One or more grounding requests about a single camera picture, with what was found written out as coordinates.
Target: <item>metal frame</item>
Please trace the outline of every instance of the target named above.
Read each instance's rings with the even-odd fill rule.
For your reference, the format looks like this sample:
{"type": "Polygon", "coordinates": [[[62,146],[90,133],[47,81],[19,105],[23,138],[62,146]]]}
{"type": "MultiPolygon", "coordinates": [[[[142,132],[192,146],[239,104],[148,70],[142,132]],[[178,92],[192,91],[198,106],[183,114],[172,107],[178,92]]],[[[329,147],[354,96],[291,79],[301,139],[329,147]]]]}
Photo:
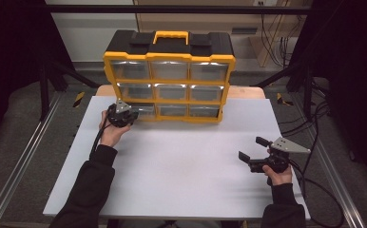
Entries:
{"type": "MultiPolygon", "coordinates": [[[[328,12],[328,9],[311,9],[311,8],[276,8],[276,7],[227,7],[227,6],[117,6],[117,5],[21,5],[19,6],[23,10],[42,10],[54,13],[202,13],[202,14],[296,14],[296,15],[310,15],[316,13],[328,12]]],[[[40,72],[41,86],[43,89],[48,89],[47,76],[45,67],[52,65],[53,63],[42,63],[43,66],[40,72]]],[[[261,87],[269,85],[271,82],[277,81],[279,78],[286,76],[288,72],[294,71],[295,69],[305,68],[306,61],[302,60],[302,63],[294,63],[290,65],[286,70],[279,72],[267,81],[263,81],[259,84],[261,87]]],[[[85,78],[77,75],[78,79],[85,81],[85,78]]],[[[42,96],[48,96],[47,91],[42,91],[42,96]]],[[[3,215],[13,192],[15,191],[19,181],[22,179],[25,169],[27,168],[30,159],[36,149],[36,146],[40,142],[41,137],[45,133],[48,122],[50,121],[55,109],[56,104],[59,100],[55,102],[55,107],[52,109],[46,109],[48,115],[41,117],[43,120],[39,123],[34,135],[32,136],[29,145],[24,151],[22,157],[11,173],[8,182],[0,193],[0,218],[3,215]]],[[[48,105],[48,101],[43,100],[43,105],[48,105]]],[[[311,137],[314,135],[314,130],[310,130],[311,137]]],[[[331,163],[329,156],[324,150],[322,143],[319,141],[317,150],[319,152],[319,161],[323,166],[329,182],[334,189],[334,192],[339,199],[344,212],[345,217],[351,227],[364,227],[364,223],[350,198],[347,189],[342,183],[337,170],[331,163]]]]}

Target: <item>metal rail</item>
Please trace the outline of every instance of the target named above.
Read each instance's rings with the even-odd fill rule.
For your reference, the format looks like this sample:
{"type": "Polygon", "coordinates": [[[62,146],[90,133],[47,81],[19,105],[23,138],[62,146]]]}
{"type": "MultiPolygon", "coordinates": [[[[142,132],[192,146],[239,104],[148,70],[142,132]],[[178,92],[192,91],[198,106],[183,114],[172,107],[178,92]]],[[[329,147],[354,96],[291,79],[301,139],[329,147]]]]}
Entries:
{"type": "Polygon", "coordinates": [[[56,13],[201,13],[201,14],[285,14],[310,15],[330,12],[310,7],[230,7],[230,6],[166,6],[166,5],[25,5],[26,10],[56,13]]]}
{"type": "Polygon", "coordinates": [[[0,192],[0,218],[3,216],[12,195],[15,192],[18,184],[20,183],[21,179],[26,172],[29,162],[31,161],[33,154],[35,153],[36,148],[39,145],[39,142],[42,140],[48,125],[58,107],[59,101],[63,97],[63,92],[55,92],[55,96],[52,98],[50,104],[50,110],[46,118],[39,122],[37,127],[35,128],[34,133],[32,134],[31,138],[29,139],[29,143],[27,144],[26,148],[24,149],[23,154],[21,155],[20,159],[18,160],[17,164],[15,165],[14,169],[12,170],[10,177],[8,178],[5,186],[3,187],[2,191],[0,192]]]}
{"type": "MultiPolygon", "coordinates": [[[[295,105],[297,109],[299,110],[299,113],[302,115],[302,101],[300,99],[299,94],[296,93],[290,93],[293,101],[295,101],[295,105]]],[[[312,125],[308,128],[308,133],[310,136],[311,141],[314,140],[317,130],[312,125]]],[[[346,186],[344,185],[343,181],[340,178],[340,175],[338,174],[337,169],[332,164],[332,161],[328,155],[328,153],[325,150],[325,147],[322,144],[322,141],[318,138],[317,145],[315,148],[319,163],[322,165],[322,169],[325,172],[326,178],[328,179],[329,184],[332,187],[332,190],[334,191],[334,194],[336,198],[338,199],[338,202],[340,203],[341,207],[344,211],[344,217],[346,218],[347,222],[349,223],[349,226],[352,228],[364,228],[364,222],[353,203],[352,198],[349,195],[349,192],[346,189],[346,186]]]]}

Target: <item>gray floor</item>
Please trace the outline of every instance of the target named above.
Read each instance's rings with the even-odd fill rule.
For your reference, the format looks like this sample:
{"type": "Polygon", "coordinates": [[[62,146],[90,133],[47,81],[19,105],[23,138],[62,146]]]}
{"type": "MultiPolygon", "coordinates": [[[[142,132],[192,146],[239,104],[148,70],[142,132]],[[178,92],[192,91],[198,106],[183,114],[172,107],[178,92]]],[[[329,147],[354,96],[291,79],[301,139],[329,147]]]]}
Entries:
{"type": "MultiPolygon", "coordinates": [[[[254,56],[252,56],[252,53],[250,54],[246,41],[240,37],[236,40],[236,44],[234,47],[241,64],[238,65],[237,71],[231,77],[232,85],[252,85],[280,70],[277,66],[260,69],[254,56]]],[[[91,69],[80,71],[98,83],[106,82],[101,71],[91,69]]],[[[59,107],[37,147],[24,177],[18,184],[7,209],[0,219],[1,224],[26,222],[35,223],[34,227],[37,227],[36,223],[48,224],[51,221],[51,218],[42,215],[48,200],[48,193],[56,182],[63,162],[68,155],[69,146],[73,142],[73,135],[77,132],[78,125],[84,117],[89,99],[95,94],[95,89],[80,85],[78,82],[70,80],[69,77],[68,80],[70,82],[69,89],[61,94],[62,99],[59,107]],[[81,91],[84,91],[86,95],[78,107],[73,107],[75,98],[81,91]]],[[[278,104],[277,102],[278,92],[284,101],[294,102],[295,95],[287,93],[282,86],[285,82],[286,79],[282,79],[264,90],[266,97],[271,101],[278,123],[293,121],[301,116],[294,105],[278,104]]],[[[11,95],[10,108],[0,127],[0,191],[38,124],[40,115],[39,94],[39,85],[32,84],[11,95]]],[[[314,94],[313,102],[318,104],[321,101],[323,99],[318,94],[314,94]]],[[[301,121],[280,124],[280,130],[292,129],[300,123],[301,121]]],[[[306,147],[312,144],[307,130],[287,138],[306,147]]],[[[332,117],[324,115],[319,119],[319,138],[367,227],[367,168],[363,163],[349,160],[348,146],[332,117]]],[[[301,166],[306,159],[304,156],[293,156],[292,158],[301,166]]],[[[331,191],[331,186],[317,154],[314,154],[309,164],[307,178],[322,184],[331,191]]],[[[323,191],[314,185],[307,183],[307,197],[305,200],[313,218],[330,225],[338,222],[340,213],[336,205],[323,191]]],[[[250,221],[250,223],[250,227],[259,226],[257,220],[250,221]]],[[[309,221],[308,227],[318,226],[309,221]]],[[[344,222],[343,227],[349,227],[348,223],[344,222]]]]}

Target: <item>hand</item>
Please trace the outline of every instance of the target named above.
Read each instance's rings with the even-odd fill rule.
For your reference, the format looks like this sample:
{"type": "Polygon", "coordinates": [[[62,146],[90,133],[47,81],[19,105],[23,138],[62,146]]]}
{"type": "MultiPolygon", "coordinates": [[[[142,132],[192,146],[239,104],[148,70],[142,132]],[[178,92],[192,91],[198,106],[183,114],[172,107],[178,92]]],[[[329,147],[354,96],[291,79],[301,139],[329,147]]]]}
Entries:
{"type": "Polygon", "coordinates": [[[272,184],[274,186],[292,182],[293,173],[291,172],[290,164],[282,173],[276,173],[269,165],[264,165],[262,169],[264,171],[264,175],[268,176],[272,180],[272,184]]]}
{"type": "Polygon", "coordinates": [[[130,130],[130,124],[124,126],[124,127],[117,127],[112,125],[108,119],[106,119],[106,111],[103,111],[102,113],[103,117],[100,122],[100,129],[104,124],[104,121],[106,121],[105,130],[103,132],[103,135],[101,136],[100,144],[107,145],[110,147],[114,147],[118,141],[121,139],[122,135],[130,130]]]}

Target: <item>wall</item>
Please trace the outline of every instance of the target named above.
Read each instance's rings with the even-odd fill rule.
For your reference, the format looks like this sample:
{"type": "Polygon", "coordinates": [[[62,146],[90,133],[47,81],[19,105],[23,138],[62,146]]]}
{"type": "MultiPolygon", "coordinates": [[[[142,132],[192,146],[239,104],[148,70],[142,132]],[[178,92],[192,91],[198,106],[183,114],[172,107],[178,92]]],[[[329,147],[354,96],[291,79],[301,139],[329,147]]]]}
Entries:
{"type": "MultiPolygon", "coordinates": [[[[133,5],[131,0],[46,0],[47,4],[133,5]]],[[[103,62],[116,29],[137,30],[134,13],[53,13],[72,62],[103,62]]]]}

